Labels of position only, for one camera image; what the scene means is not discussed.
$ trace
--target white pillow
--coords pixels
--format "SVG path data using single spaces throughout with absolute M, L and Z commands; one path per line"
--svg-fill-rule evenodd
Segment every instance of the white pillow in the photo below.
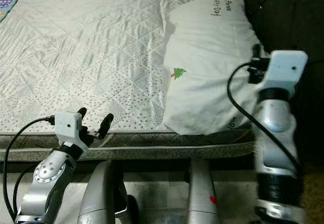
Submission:
M 230 74 L 259 43 L 244 0 L 194 0 L 174 9 L 166 24 L 164 64 L 170 70 L 163 123 L 180 135 L 208 135 L 246 122 L 226 94 Z M 254 86 L 241 70 L 232 82 L 237 102 L 254 108 Z

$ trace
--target dark wall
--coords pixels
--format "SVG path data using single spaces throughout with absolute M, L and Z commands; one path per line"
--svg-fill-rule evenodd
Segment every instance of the dark wall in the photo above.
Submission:
M 308 156 L 323 155 L 324 0 L 245 0 L 246 15 L 267 52 L 304 50 L 308 65 L 292 99 L 295 141 Z

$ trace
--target tile floor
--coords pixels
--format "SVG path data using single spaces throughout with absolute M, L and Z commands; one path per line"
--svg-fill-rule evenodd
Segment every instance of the tile floor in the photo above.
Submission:
M 212 176 L 223 224 L 257 220 L 253 212 L 256 183 L 252 171 L 215 171 Z M 10 195 L 17 177 L 17 173 L 9 174 Z M 68 185 L 55 224 L 76 223 L 89 178 L 90 175 L 76 175 Z M 137 199 L 139 205 L 140 224 L 185 223 L 189 184 L 182 179 L 181 172 L 125 173 L 127 191 Z M 31 181 L 32 174 L 28 173 L 18 191 L 18 205 Z M 2 185 L 0 188 L 0 223 L 11 224 L 3 201 Z

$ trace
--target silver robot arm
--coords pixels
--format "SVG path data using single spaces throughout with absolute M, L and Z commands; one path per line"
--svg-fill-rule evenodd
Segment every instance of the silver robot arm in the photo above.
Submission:
M 293 135 L 296 121 L 289 99 L 307 61 L 302 51 L 274 51 L 268 69 L 258 87 L 255 118 L 272 133 L 298 161 Z M 261 129 L 256 136 L 255 169 L 258 200 L 255 212 L 265 223 L 306 223 L 300 207 L 303 191 L 299 169 Z
M 90 133 L 82 126 L 85 113 L 86 108 L 82 108 L 77 113 L 59 112 L 53 117 L 60 148 L 36 167 L 32 185 L 23 197 L 15 223 L 54 223 L 76 161 L 86 153 L 94 138 L 102 139 L 106 135 L 113 120 L 112 114 L 108 114 L 100 129 Z

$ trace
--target mattress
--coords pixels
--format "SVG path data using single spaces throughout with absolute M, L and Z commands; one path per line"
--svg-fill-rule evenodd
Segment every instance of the mattress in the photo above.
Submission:
M 86 107 L 89 130 L 114 115 L 112 134 L 92 145 L 88 159 L 189 157 L 199 152 L 195 146 L 221 156 L 250 151 L 248 143 L 222 152 L 214 146 L 219 134 L 181 137 L 161 124 L 165 19 L 188 1 L 19 0 L 0 23 L 0 147 L 34 119 Z M 232 143 L 242 132 L 217 137 L 216 145 Z M 53 133 L 46 123 L 29 127 L 10 159 L 41 160 L 57 145 Z M 181 148 L 187 153 L 181 155 Z

